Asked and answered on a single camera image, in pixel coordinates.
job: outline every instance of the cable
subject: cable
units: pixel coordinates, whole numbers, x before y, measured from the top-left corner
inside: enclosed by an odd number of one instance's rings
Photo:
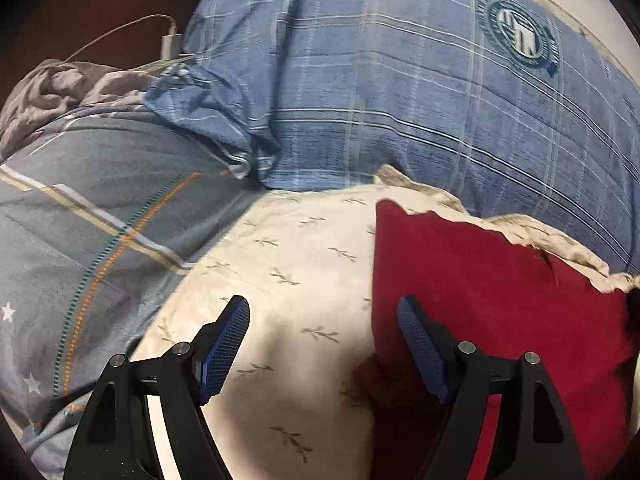
[[[98,43],[98,41],[102,40],[103,38],[106,38],[107,36],[110,36],[114,32],[118,32],[119,30],[122,30],[123,28],[127,28],[127,27],[129,27],[129,25],[135,25],[136,23],[142,22],[144,20],[148,20],[149,18],[166,18],[166,19],[168,19],[169,23],[170,23],[169,35],[177,34],[178,26],[177,26],[177,23],[175,23],[175,20],[174,20],[173,17],[169,16],[168,14],[150,14],[148,16],[143,16],[142,18],[138,18],[136,20],[133,20],[132,22],[125,23],[124,25],[121,25],[119,27],[112,28],[109,32],[105,32],[103,35],[99,36],[98,38],[95,38],[95,40],[90,41],[89,43],[87,43],[84,47],[79,48],[78,50],[76,50],[71,56],[67,57],[63,61],[63,63],[68,63],[73,58],[75,58],[78,54],[80,54],[84,49],[89,48],[90,46]]]

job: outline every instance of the clamp jaw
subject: clamp jaw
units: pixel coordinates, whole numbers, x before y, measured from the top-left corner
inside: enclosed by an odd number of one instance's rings
[[[228,302],[218,320],[191,343],[176,343],[161,357],[130,362],[116,354],[100,376],[78,425],[65,480],[162,480],[146,396],[159,396],[182,480],[231,480],[202,416],[220,393],[244,334],[249,304]]]
[[[485,480],[584,480],[568,415],[534,352],[517,360],[483,354],[430,319],[413,296],[398,305],[398,324],[426,389],[450,405],[449,418],[417,480],[466,480],[489,395],[501,394]]]

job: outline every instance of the white charging cable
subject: white charging cable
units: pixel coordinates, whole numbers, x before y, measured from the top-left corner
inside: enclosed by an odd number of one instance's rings
[[[67,57],[63,62],[67,63],[71,61],[83,50],[98,43],[98,41],[103,40],[104,38],[106,38],[107,36],[110,36],[114,32],[118,32],[119,30],[122,30],[123,28],[127,28],[130,25],[135,25],[136,23],[142,22],[144,20],[148,20],[149,18],[165,18],[169,20],[169,23],[170,23],[169,34],[162,37],[162,47],[161,47],[160,57],[162,60],[174,59],[175,57],[178,57],[178,54],[180,54],[180,40],[182,38],[182,35],[178,34],[178,25],[177,23],[175,23],[174,18],[172,16],[169,16],[168,14],[150,14],[148,16],[143,16],[142,18],[133,20],[132,22],[125,23],[124,25],[120,25],[119,27],[112,28],[109,32],[105,32],[103,35],[99,36],[98,38],[95,38],[95,40],[90,41],[82,48],[79,48],[78,50],[76,50],[71,56]]]

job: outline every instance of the power adapter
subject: power adapter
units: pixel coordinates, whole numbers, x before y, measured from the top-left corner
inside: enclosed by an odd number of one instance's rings
[[[180,46],[182,44],[182,35],[177,34],[176,27],[171,26],[169,33],[162,37],[162,45],[160,48],[160,59],[168,61],[180,56]]]

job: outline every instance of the crumpled fabric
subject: crumpled fabric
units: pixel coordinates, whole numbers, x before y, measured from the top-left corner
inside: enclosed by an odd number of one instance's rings
[[[571,420],[588,478],[626,450],[638,328],[622,290],[603,294],[560,258],[434,212],[376,207],[371,326],[376,354],[356,371],[375,406],[370,480],[414,480],[444,418],[398,328],[402,296],[418,298],[453,336],[486,354],[537,352]],[[499,402],[487,405],[468,478],[484,478]]]
[[[142,104],[157,78],[85,61],[47,59],[14,87],[0,112],[0,161],[27,146],[39,129],[79,106]]]

